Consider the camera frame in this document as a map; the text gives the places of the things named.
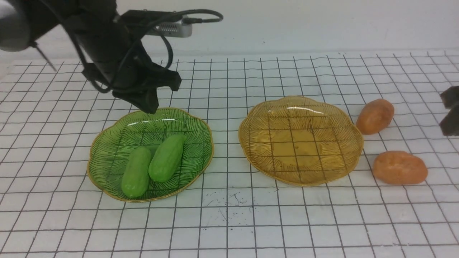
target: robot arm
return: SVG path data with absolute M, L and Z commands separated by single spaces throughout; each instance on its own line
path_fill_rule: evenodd
M 159 106 L 156 88 L 178 91 L 181 83 L 180 75 L 168 70 L 172 48 L 165 36 L 188 37 L 191 24 L 219 22 L 223 16 L 211 10 L 131 10 L 120 16 L 116 8 L 116 0 L 0 0 L 0 49 L 17 52 L 35 47 L 38 38 L 62 24 L 82 59 L 83 75 L 98 91 L 112 91 L 114 97 L 155 113 Z M 186 16 L 195 13 L 218 18 Z M 140 41 L 145 34 L 161 36 L 166 43 L 169 62 L 165 68 L 153 63 L 145 51 Z M 93 63 L 86 62 L 79 46 Z

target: grid mat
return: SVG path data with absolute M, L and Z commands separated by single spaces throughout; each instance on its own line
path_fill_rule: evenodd
M 0 258 L 449 258 L 459 253 L 459 138 L 442 135 L 439 93 L 459 85 L 459 52 L 179 59 L 178 92 L 163 107 L 203 118 L 215 155 L 189 189 L 150 203 L 102 194 L 85 176 L 101 130 L 135 110 L 100 94 L 76 60 L 17 62 L 0 84 Z M 256 171 L 237 136 L 265 100 L 304 95 L 355 121 L 365 103 L 395 106 L 390 127 L 365 136 L 355 171 L 290 187 Z M 405 150 L 425 183 L 390 186 L 377 154 Z

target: yellow plate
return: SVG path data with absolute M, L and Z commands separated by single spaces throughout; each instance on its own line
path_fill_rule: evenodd
M 364 147 L 345 112 L 301 96 L 256 105 L 239 126 L 239 142 L 256 169 L 298 186 L 348 175 Z

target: black cable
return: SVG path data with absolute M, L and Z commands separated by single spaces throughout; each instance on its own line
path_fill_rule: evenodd
M 46 8 L 48 8 L 54 14 L 54 16 L 57 18 L 57 20 L 59 21 L 59 23 L 62 25 L 62 27 L 64 28 L 65 32 L 69 36 L 73 46 L 75 47 L 75 50 L 76 50 L 76 52 L 78 54 L 78 57 L 81 60 L 83 68 L 89 70 L 88 69 L 88 62 L 86 61 L 86 58 L 84 57 L 83 51 L 82 51 L 80 45 L 77 42 L 77 39 L 75 37 L 75 33 L 69 29 L 67 23 L 65 22 L 65 19 L 46 0 L 39 0 L 39 1 L 43 5 L 45 5 Z M 124 68 L 124 64 L 126 63 L 127 59 L 131 57 L 133 51 L 136 49 L 138 44 L 141 42 L 142 38 L 150 30 L 155 30 L 156 26 L 160 25 L 163 22 L 166 22 L 169 19 L 174 19 L 174 18 L 182 17 L 183 15 L 189 15 L 189 14 L 211 14 L 211 15 L 217 16 L 218 18 L 212 18 L 212 19 L 184 18 L 184 19 L 182 19 L 182 22 L 184 24 L 220 22 L 220 21 L 223 20 L 223 15 L 221 13 L 217 12 L 217 11 L 212 11 L 212 10 L 207 10 L 207 9 L 195 9 L 195 10 L 186 10 L 186 11 L 173 12 L 173 13 L 167 14 L 167 15 L 165 15 L 165 16 L 163 16 L 163 17 L 161 17 L 161 18 L 159 18 L 159 19 L 157 19 L 155 21 L 149 22 L 147 24 L 145 30 L 142 33 L 140 33 L 140 36 L 129 47 L 128 51 L 124 55 L 124 57 L 121 60 L 120 64 L 118 65 L 118 68 L 117 68 L 115 74 L 113 75 L 112 80 L 109 82 L 109 85 L 107 85 L 107 87 L 104 89 L 104 88 L 100 87 L 97 84 L 97 82 L 94 81 L 93 79 L 89 80 L 91 82 L 91 84 L 94 86 L 94 88 L 97 91 L 99 91 L 101 93 L 108 93 L 111 89 L 114 88 L 113 85 L 116 82 L 118 74 Z M 163 40 L 164 44 L 166 45 L 166 48 L 167 48 L 167 51 L 168 51 L 168 63 L 166 65 L 166 67 L 164 67 L 164 69 L 169 69 L 170 66 L 172 65 L 173 56 L 174 56 L 174 53 L 172 51 L 172 46 L 171 46 L 171 44 L 169 43 L 169 41 L 166 39 L 166 37 L 164 36 L 164 34 L 162 32 L 160 32 L 158 30 L 155 30 L 155 31 L 160 35 L 161 39 Z M 121 90 L 121 89 L 117 89 L 117 90 L 119 90 L 120 92 L 129 92 L 129 90 Z
M 128 51 L 124 55 L 123 59 L 121 60 L 120 64 L 118 65 L 118 69 L 116 70 L 116 72 L 115 72 L 115 74 L 114 74 L 114 76 L 113 76 L 113 78 L 112 78 L 112 80 L 110 82 L 110 86 L 114 85 L 114 82 L 115 82 L 115 79 L 117 78 L 118 73 L 124 68 L 124 64 L 131 57 L 133 51 L 135 50 L 135 47 L 141 42 L 142 38 L 150 30 L 154 29 L 156 26 L 160 25 L 163 22 L 166 22 L 169 19 L 174 19 L 174 18 L 182 17 L 183 15 L 190 15 L 190 14 L 211 14 L 211 15 L 217 16 L 218 18 L 196 19 L 196 20 L 195 20 L 195 18 L 185 18 L 185 19 L 188 19 L 188 24 L 203 23 L 203 22 L 220 22 L 220 21 L 223 20 L 223 15 L 221 13 L 217 12 L 217 11 L 208 10 L 208 9 L 194 9 L 194 10 L 173 12 L 173 13 L 167 14 L 167 15 L 165 15 L 165 16 L 163 16 L 163 17 L 161 17 L 161 18 L 159 18 L 159 19 L 157 19 L 155 21 L 152 21 L 152 22 L 148 23 L 147 26 L 145 27 L 144 31 L 142 33 L 140 33 L 140 36 L 132 43 L 131 47 L 129 47 Z M 170 46 L 169 42 L 167 41 L 167 39 L 165 39 L 165 37 L 164 37 L 163 41 L 166 44 L 166 47 L 168 45 Z M 172 47 L 170 47 L 170 50 L 168 48 L 168 55 L 169 55 L 168 66 L 170 66 L 170 64 L 172 64 L 172 55 L 173 55 Z
M 69 36 L 70 40 L 72 41 L 72 44 L 75 47 L 75 50 L 77 51 L 78 57 L 80 58 L 81 64 L 83 65 L 84 69 L 88 69 L 88 62 L 86 61 L 86 58 L 84 57 L 83 51 L 81 50 L 81 47 L 78 44 L 77 39 L 75 38 L 75 33 L 68 28 L 67 23 L 65 22 L 64 18 L 56 11 L 56 9 L 54 9 L 54 7 L 52 7 L 48 3 L 48 1 L 46 1 L 46 0 L 39 0 L 39 1 L 43 5 L 45 5 L 46 8 L 48 8 L 54 14 L 54 16 L 56 16 L 57 20 L 61 23 L 61 25 L 64 28 L 65 32 L 67 33 L 67 35 Z M 91 82 L 92 86 L 94 86 L 94 88 L 96 90 L 98 90 L 99 92 L 101 92 L 101 93 L 107 93 L 107 92 L 110 91 L 110 87 L 107 87 L 107 88 L 104 89 L 104 88 L 100 87 L 97 84 L 96 81 L 94 81 L 92 79 L 89 80 L 89 81 Z

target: gold rim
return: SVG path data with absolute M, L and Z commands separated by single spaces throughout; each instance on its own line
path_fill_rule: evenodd
M 254 110 L 256 107 L 258 107 L 258 106 L 260 106 L 260 105 L 262 105 L 262 104 L 264 104 L 264 103 L 277 102 L 277 101 L 280 101 L 280 100 L 285 99 L 285 98 L 288 98 L 288 97 L 297 97 L 297 98 L 307 99 L 307 100 L 309 100 L 309 101 L 311 101 L 311 102 L 313 102 L 313 103 L 315 102 L 315 103 L 318 103 L 318 104 L 324 104 L 324 105 L 326 105 L 326 106 L 332 107 L 332 108 L 338 110 L 339 112 L 341 112 L 341 114 L 343 114 L 343 116 L 345 116 L 345 117 L 348 119 L 349 123 L 352 125 L 352 127 L 354 127 L 354 129 L 358 132 L 358 135 L 360 136 L 360 139 L 361 139 L 361 141 L 362 141 L 362 145 L 360 146 L 360 153 L 362 153 L 362 151 L 364 150 L 364 137 L 363 137 L 363 135 L 360 133 L 359 129 L 358 129 L 358 128 L 355 126 L 355 124 L 352 122 L 351 118 L 350 118 L 343 110 L 337 108 L 337 107 L 334 106 L 334 105 L 331 105 L 331 104 L 328 104 L 328 103 L 324 103 L 324 102 L 318 102 L 318 101 L 315 101 L 315 100 L 313 100 L 313 99 L 310 99 L 310 98 L 307 98 L 307 97 L 304 97 L 304 96 L 287 96 L 287 97 L 280 98 L 280 99 L 278 99 L 278 100 L 274 100 L 274 101 L 263 101 L 263 102 L 257 104 L 256 106 L 254 106 L 254 107 L 250 110 L 250 112 L 247 114 L 247 117 L 246 117 L 246 118 L 241 122 L 241 124 L 239 125 L 239 129 L 238 129 L 239 144 L 240 144 L 240 146 L 242 147 L 242 151 L 244 152 L 244 155 L 246 156 L 246 158 L 247 158 L 247 160 L 249 161 L 249 163 L 250 163 L 254 168 L 256 168 L 258 171 L 260 171 L 261 173 L 267 175 L 267 176 L 270 177 L 270 178 L 274 178 L 275 180 L 284 182 L 284 183 L 289 184 L 289 185 L 301 186 L 301 187 L 321 185 L 321 184 L 328 183 L 328 182 L 331 182 L 331 181 L 334 181 L 334 180 L 338 180 L 338 179 L 340 179 L 340 178 L 343 178 L 343 177 L 349 175 L 349 173 L 351 173 L 351 172 L 354 170 L 354 168 L 357 166 L 357 164 L 358 164 L 358 162 L 359 162 L 358 159 L 354 162 L 354 164 L 352 164 L 352 166 L 349 166 L 349 167 L 348 167 L 348 168 L 349 168 L 349 169 L 348 169 L 349 171 L 348 171 L 347 173 L 343 174 L 343 176 L 338 177 L 338 178 L 333 179 L 333 180 L 323 180 L 323 181 L 318 181 L 317 183 L 311 183 L 311 184 L 300 184 L 300 183 L 294 183 L 294 182 L 290 182 L 290 181 L 284 180 L 284 179 L 282 179 L 282 178 L 279 178 L 279 177 L 276 177 L 276 176 L 274 176 L 274 175 L 271 175 L 271 174 L 266 173 L 266 172 L 263 171 L 259 166 L 256 166 L 255 164 L 253 164 L 253 162 L 252 162 L 252 161 L 250 160 L 250 158 L 249 158 L 250 155 L 248 155 L 248 154 L 246 153 L 246 150 L 245 150 L 244 146 L 242 146 L 242 141 L 241 141 L 241 140 L 242 140 L 242 138 L 241 138 L 241 128 L 242 128 L 243 123 L 250 117 L 250 114 L 253 112 L 253 110 Z
M 202 119 L 200 119 L 199 117 L 195 117 L 193 115 L 191 115 L 190 113 L 188 113 L 187 111 L 184 111 L 180 108 L 176 108 L 176 107 L 163 107 L 163 108 L 159 108 L 158 110 L 165 110 L 165 109 L 177 109 L 177 110 L 180 110 L 181 112 L 184 112 L 186 113 L 187 115 L 189 115 L 190 117 L 192 118 L 196 118 L 198 120 L 201 120 L 206 126 L 207 126 L 207 129 L 209 130 L 210 132 L 210 144 L 212 146 L 212 154 L 210 156 L 210 159 L 209 161 L 207 162 L 207 164 L 204 166 L 204 168 L 202 169 L 202 171 L 187 185 L 185 185 L 184 187 L 178 189 L 177 191 L 173 192 L 173 193 L 170 193 L 168 195 L 164 195 L 164 196 L 161 196 L 161 197 L 156 197 L 156 198 L 151 198 L 151 199 L 146 199 L 146 200 L 126 200 L 126 199 L 122 199 L 122 198 L 118 198 L 114 195 L 112 195 L 111 193 L 107 192 L 105 189 L 101 188 L 97 183 L 94 182 L 94 179 L 91 177 L 91 174 L 89 173 L 89 162 L 91 161 L 91 150 L 93 148 L 93 145 L 95 143 L 95 140 L 97 140 L 97 138 L 103 134 L 105 131 L 111 129 L 112 127 L 114 127 L 120 120 L 122 120 L 123 118 L 131 115 L 131 114 L 134 114 L 134 113 L 137 113 L 137 112 L 142 112 L 140 110 L 138 111 L 135 111 L 135 112 L 132 112 L 132 113 L 129 113 L 127 115 L 124 115 L 122 116 L 120 119 L 118 119 L 118 121 L 116 121 L 112 126 L 110 126 L 109 128 L 101 131 L 95 138 L 94 140 L 92 141 L 92 144 L 91 144 L 91 148 L 90 148 L 90 151 L 89 151 L 89 160 L 88 160 L 88 164 L 86 165 L 86 174 L 88 175 L 89 179 L 91 180 L 91 182 L 97 187 L 99 188 L 100 190 L 102 190 L 105 194 L 107 194 L 108 196 L 110 196 L 111 198 L 113 199 L 116 199 L 116 200 L 119 200 L 119 201 L 123 201 L 123 202 L 152 202 L 152 201 L 156 201 L 156 200 L 161 200 L 161 199 L 164 199 L 164 198 L 167 198 L 167 197 L 171 197 L 171 196 L 174 196 L 180 192 L 182 192 L 183 190 L 185 190 L 186 188 L 188 188 L 190 185 L 192 185 L 201 175 L 202 173 L 204 173 L 204 171 L 207 169 L 207 167 L 210 165 L 212 159 L 213 159 L 213 155 L 214 155 L 214 146 L 213 146 L 213 138 L 212 138 L 212 130 L 210 130 L 210 127 L 209 125 Z

